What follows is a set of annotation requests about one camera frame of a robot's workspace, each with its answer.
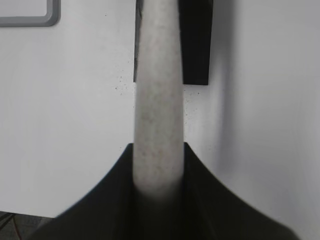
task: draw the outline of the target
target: white cylindrical pole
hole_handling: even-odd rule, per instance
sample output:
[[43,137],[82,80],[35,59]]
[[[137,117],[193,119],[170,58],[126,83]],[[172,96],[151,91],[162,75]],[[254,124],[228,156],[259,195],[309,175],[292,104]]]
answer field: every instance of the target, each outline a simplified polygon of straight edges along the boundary
[[177,195],[184,170],[177,0],[144,0],[136,80],[133,181],[145,198]]

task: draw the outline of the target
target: gray border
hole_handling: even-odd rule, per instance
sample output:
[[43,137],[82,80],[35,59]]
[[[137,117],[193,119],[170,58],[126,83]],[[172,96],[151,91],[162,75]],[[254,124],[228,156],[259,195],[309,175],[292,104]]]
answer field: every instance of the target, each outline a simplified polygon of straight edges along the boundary
[[3,16],[0,17],[0,27],[50,27],[55,25],[60,17],[60,0],[47,0],[44,16]]

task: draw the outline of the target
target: white wall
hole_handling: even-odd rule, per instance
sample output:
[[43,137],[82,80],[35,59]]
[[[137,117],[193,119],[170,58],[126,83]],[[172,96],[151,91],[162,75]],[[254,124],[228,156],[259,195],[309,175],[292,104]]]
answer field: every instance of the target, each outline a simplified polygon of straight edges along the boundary
[[320,237],[319,9],[215,1],[210,86],[185,92],[186,139],[199,157],[306,240]]
[[[249,204],[320,232],[318,0],[216,0],[209,86],[185,139]],[[50,28],[0,28],[0,210],[53,217],[133,140],[130,0],[62,1]]]

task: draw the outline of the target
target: white panel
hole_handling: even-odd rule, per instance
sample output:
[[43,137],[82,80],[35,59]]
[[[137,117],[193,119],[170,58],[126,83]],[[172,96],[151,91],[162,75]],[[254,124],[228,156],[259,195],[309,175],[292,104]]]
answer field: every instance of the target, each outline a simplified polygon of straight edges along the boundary
[[47,0],[0,0],[0,17],[44,16]]

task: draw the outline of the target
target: floor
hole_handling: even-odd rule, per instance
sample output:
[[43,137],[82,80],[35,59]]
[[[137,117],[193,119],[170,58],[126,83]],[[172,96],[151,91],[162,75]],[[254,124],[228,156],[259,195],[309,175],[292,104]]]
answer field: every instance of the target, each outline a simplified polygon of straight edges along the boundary
[[[0,217],[4,214],[6,214],[6,212],[0,211]],[[39,226],[49,222],[51,219],[47,217],[22,214],[17,214],[14,218],[22,240],[26,240],[27,237],[32,234]],[[0,230],[0,240],[19,240],[14,228],[13,220],[11,220],[2,230]]]

